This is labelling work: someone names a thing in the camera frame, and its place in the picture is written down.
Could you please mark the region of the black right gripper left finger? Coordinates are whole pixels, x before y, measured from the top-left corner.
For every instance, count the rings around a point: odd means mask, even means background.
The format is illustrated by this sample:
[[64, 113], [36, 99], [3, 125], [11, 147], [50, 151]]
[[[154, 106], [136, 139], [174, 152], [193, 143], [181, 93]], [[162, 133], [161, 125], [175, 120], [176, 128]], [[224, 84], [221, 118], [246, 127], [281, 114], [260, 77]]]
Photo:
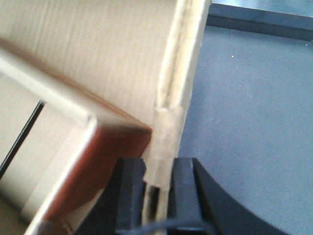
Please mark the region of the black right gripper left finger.
[[142, 159], [121, 159], [122, 175], [117, 204], [115, 233], [132, 234], [141, 226], [146, 170]]

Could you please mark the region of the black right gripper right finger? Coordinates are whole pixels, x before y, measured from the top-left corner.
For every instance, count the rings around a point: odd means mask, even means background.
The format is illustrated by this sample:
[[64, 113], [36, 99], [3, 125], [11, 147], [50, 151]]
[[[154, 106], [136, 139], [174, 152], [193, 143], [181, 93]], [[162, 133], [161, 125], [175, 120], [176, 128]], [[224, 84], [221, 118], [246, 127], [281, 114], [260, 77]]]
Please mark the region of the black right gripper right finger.
[[232, 198], [195, 158], [174, 160], [168, 216], [210, 223], [218, 235], [284, 234]]

